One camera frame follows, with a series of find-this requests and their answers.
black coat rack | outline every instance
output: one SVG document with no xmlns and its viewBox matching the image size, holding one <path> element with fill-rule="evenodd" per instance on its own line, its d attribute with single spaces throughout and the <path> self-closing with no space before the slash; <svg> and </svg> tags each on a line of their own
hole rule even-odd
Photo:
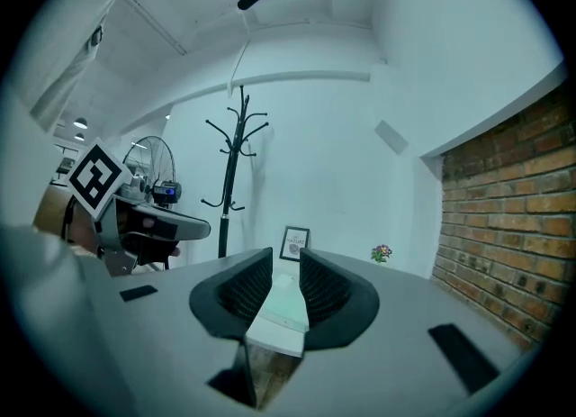
<svg viewBox="0 0 576 417">
<path fill-rule="evenodd" d="M 254 135 L 256 132 L 261 131 L 268 125 L 262 124 L 260 127 L 249 133 L 247 136 L 244 136 L 244 131 L 246 129 L 246 124 L 248 120 L 255 116 L 267 116 L 268 113 L 254 113 L 246 116 L 248 111 L 248 103 L 250 103 L 250 95 L 244 98 L 244 86 L 240 86 L 240 93 L 242 98 L 242 109 L 239 112 L 234 110 L 233 108 L 228 108 L 228 111 L 232 111 L 237 116 L 237 124 L 236 124 L 236 133 L 234 135 L 234 141 L 230 140 L 228 134 L 223 131 L 220 127 L 212 124 L 209 120 L 206 120 L 206 123 L 220 132 L 224 137 L 226 137 L 226 144 L 228 145 L 228 151 L 220 150 L 220 153 L 224 153 L 228 155 L 228 166 L 226 167 L 226 176 L 224 177 L 224 187 L 222 189 L 222 199 L 219 204 L 211 204 L 208 201 L 202 199 L 202 203 L 209 205 L 210 207 L 218 208 L 224 205 L 224 210 L 222 212 L 222 216 L 220 218 L 220 237 L 218 243 L 218 258 L 226 257 L 227 247 L 228 247 L 228 228 L 230 225 L 230 209 L 235 212 L 243 211 L 246 207 L 234 207 L 236 205 L 235 202 L 232 201 L 232 192 L 234 190 L 234 180 L 236 179 L 236 167 L 238 166 L 238 158 L 239 155 L 246 156 L 247 158 L 253 158 L 256 154 L 246 154 L 242 150 L 242 146 L 244 143 L 248 141 L 248 139 Z"/>
</svg>

small potted plant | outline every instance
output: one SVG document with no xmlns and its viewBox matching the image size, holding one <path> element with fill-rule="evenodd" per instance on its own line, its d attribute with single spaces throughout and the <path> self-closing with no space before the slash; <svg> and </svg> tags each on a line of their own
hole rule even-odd
<svg viewBox="0 0 576 417">
<path fill-rule="evenodd" d="M 392 249 L 390 249 L 385 244 L 372 249 L 372 260 L 375 260 L 377 263 L 386 263 L 388 261 L 388 258 L 390 258 L 391 256 L 392 256 Z"/>
</svg>

black rectangle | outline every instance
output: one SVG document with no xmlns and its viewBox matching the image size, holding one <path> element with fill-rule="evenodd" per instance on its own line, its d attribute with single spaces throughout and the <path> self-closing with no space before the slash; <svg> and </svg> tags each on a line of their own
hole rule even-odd
<svg viewBox="0 0 576 417">
<path fill-rule="evenodd" d="M 120 292 L 120 297 L 122 297 L 124 302 L 131 302 L 132 300 L 146 297 L 147 295 L 152 295 L 156 292 L 158 292 L 158 290 L 152 286 L 142 286 L 127 291 L 122 291 Z"/>
<path fill-rule="evenodd" d="M 453 324 L 437 326 L 428 333 L 442 350 L 468 393 L 476 393 L 498 376 L 498 370 Z"/>
</svg>

red brick wall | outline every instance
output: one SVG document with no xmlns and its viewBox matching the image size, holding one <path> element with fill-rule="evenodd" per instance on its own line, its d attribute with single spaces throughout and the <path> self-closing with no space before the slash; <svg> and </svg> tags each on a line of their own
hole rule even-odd
<svg viewBox="0 0 576 417">
<path fill-rule="evenodd" d="M 523 349 L 545 338 L 574 279 L 575 129 L 560 86 L 444 155 L 432 279 Z"/>
</svg>

